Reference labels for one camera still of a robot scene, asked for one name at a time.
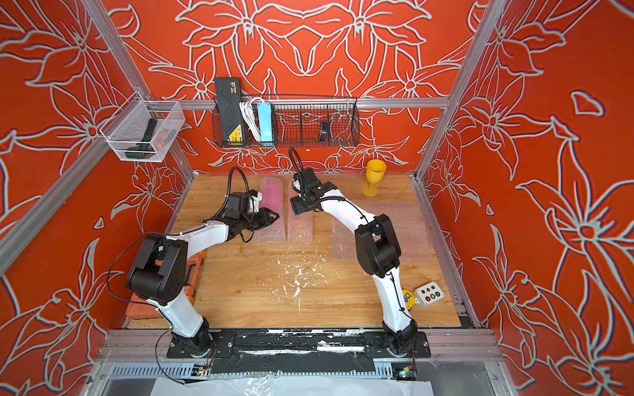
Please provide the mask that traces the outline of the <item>orange glass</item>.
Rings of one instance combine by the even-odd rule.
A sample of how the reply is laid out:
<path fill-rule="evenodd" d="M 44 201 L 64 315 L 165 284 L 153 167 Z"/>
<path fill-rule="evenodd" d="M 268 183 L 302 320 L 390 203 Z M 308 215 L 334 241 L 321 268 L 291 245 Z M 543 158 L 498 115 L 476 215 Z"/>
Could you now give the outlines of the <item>orange glass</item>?
<path fill-rule="evenodd" d="M 298 196 L 292 188 L 292 181 L 287 183 L 287 241 L 291 244 L 310 244 L 314 236 L 314 213 L 308 211 L 295 214 L 292 209 L 291 199 Z"/>

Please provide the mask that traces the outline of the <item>yellow plastic wine glass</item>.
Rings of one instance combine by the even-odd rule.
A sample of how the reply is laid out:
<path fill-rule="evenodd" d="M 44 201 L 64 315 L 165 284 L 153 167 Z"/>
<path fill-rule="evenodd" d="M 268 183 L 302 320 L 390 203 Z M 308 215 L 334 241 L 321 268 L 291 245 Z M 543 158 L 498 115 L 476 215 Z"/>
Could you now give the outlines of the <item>yellow plastic wine glass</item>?
<path fill-rule="evenodd" d="M 386 172 L 386 163 L 379 159 L 373 159 L 368 162 L 366 169 L 366 180 L 368 184 L 363 187 L 363 194 L 368 197 L 376 196 L 378 189 L 376 185 L 384 178 Z"/>

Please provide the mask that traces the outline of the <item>bubble wrap sheet clear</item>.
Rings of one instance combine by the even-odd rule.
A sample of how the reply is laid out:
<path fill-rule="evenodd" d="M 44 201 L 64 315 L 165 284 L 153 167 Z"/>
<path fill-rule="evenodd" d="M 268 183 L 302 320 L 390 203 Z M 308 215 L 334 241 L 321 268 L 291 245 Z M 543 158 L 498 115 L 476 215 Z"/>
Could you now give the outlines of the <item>bubble wrap sheet clear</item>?
<path fill-rule="evenodd" d="M 371 214 L 385 214 L 390 218 L 401 246 L 401 262 L 424 263 L 433 258 L 434 249 L 426 224 L 414 201 L 362 201 L 360 206 Z M 336 219 L 330 239 L 334 260 L 357 260 L 353 231 Z"/>

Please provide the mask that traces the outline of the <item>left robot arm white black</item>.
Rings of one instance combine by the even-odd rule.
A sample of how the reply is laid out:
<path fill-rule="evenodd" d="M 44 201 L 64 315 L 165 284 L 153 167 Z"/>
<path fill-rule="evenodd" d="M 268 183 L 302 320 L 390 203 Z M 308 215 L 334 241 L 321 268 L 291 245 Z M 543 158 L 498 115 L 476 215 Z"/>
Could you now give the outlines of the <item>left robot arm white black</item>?
<path fill-rule="evenodd" d="M 178 234 L 146 235 L 126 279 L 126 287 L 155 307 L 170 324 L 174 344 L 190 356 L 211 350 L 208 321 L 184 290 L 188 259 L 207 249 L 275 224 L 279 214 L 261 206 L 263 195 L 251 190 L 231 193 L 219 213 L 202 225 Z"/>

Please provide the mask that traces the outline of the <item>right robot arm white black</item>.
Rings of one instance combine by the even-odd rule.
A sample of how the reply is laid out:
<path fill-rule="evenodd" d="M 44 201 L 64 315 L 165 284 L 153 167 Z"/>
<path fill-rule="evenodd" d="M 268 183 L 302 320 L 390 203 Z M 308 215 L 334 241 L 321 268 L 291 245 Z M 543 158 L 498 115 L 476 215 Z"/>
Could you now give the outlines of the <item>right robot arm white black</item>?
<path fill-rule="evenodd" d="M 331 182 L 323 183 L 311 168 L 297 168 L 290 199 L 295 215 L 322 211 L 333 216 L 354 235 L 361 268 L 374 280 L 381 300 L 385 344 L 402 356 L 415 348 L 418 325 L 409 314 L 401 286 L 401 246 L 391 219 L 372 214 L 346 198 Z"/>

